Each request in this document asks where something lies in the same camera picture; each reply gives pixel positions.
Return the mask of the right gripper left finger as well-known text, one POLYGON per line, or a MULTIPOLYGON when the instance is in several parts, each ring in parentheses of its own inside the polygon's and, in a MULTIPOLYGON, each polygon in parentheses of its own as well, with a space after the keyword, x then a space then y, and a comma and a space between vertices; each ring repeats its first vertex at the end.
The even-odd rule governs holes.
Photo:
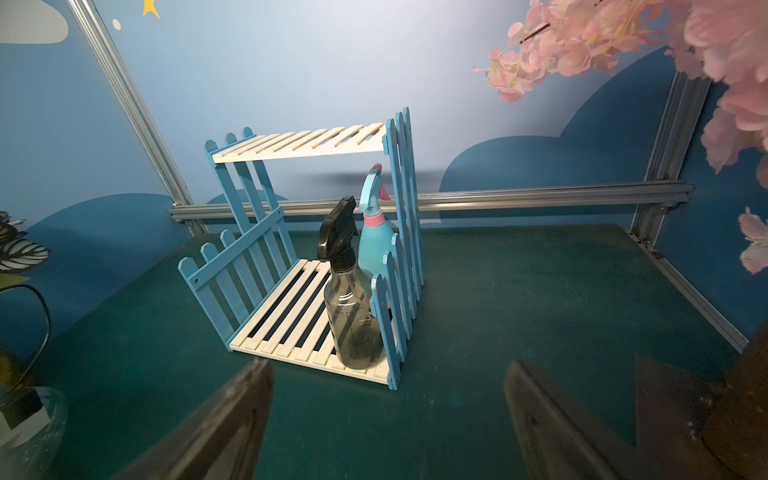
POLYGON ((117 479, 251 479, 275 389, 275 373, 255 359, 117 479))

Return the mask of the blue white slatted shelf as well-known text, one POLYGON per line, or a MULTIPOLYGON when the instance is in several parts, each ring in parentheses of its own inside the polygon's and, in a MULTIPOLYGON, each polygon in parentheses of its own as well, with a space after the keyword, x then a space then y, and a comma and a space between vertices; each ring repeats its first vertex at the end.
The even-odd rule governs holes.
POLYGON ((411 115, 367 126, 258 135, 245 129, 205 151, 235 226, 205 243, 178 270, 225 347, 397 389, 426 279, 418 210, 411 115), (389 200, 379 205, 394 231, 395 255, 372 277, 371 313, 383 351, 366 370, 336 355, 324 288, 330 263, 296 247, 266 165, 271 160, 380 153, 389 160, 389 200))

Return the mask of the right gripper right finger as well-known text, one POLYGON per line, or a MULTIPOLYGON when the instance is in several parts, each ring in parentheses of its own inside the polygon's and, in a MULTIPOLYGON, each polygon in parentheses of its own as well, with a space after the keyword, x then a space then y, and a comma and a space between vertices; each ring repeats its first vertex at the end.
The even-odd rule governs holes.
POLYGON ((509 364, 504 393, 531 479, 622 479, 603 451, 610 432, 587 421, 548 375, 527 360, 509 364))

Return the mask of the clear white spray bottle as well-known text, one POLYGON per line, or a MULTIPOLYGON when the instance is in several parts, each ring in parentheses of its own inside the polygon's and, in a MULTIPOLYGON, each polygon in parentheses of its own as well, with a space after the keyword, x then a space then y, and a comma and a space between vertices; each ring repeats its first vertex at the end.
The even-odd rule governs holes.
POLYGON ((62 443, 68 404, 59 390, 1 391, 1 478, 54 479, 51 465, 62 443))

